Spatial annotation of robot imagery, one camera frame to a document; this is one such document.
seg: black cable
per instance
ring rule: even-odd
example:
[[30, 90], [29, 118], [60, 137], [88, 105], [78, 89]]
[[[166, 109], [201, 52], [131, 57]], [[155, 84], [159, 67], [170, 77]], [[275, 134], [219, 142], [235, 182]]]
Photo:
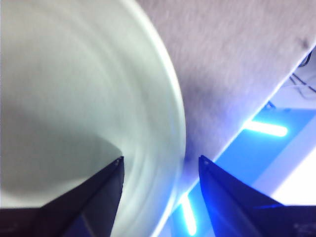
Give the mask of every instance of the black cable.
[[306, 61], [305, 61], [305, 62], [303, 61], [303, 62], [299, 65], [299, 67], [306, 66], [306, 65], [309, 63], [310, 59], [311, 59], [311, 55], [312, 55], [312, 52], [310, 52], [310, 53], [308, 54], [308, 56], [307, 56], [307, 58], [306, 58]]
[[[295, 73], [293, 73], [292, 75], [293, 75], [298, 81], [300, 81], [302, 84], [307, 85], [307, 83], [304, 82], [302, 79], [300, 79]], [[307, 87], [308, 87], [311, 91], [313, 91], [314, 93], [316, 93], [316, 89], [315, 89], [315, 88], [313, 88], [313, 87], [310, 86], [310, 85], [307, 85]]]

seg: blue light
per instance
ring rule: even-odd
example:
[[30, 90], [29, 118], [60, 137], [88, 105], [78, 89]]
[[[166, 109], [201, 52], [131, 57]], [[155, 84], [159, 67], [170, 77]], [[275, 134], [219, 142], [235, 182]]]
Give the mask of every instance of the blue light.
[[184, 194], [182, 196], [181, 204], [182, 204], [184, 219], [188, 228], [189, 235], [194, 236], [197, 232], [197, 225], [196, 225], [196, 220], [194, 218], [193, 211], [192, 211], [187, 194]]
[[278, 137], [284, 137], [287, 134], [286, 127], [256, 121], [246, 122], [243, 128], [252, 131], [267, 133]]

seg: white bowl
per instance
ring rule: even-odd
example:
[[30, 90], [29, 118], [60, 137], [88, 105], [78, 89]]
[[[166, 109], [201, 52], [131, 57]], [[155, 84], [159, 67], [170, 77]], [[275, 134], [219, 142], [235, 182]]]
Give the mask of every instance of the white bowl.
[[42, 206], [123, 155], [112, 236], [147, 237], [184, 152], [178, 81], [134, 1], [1, 1], [2, 208]]

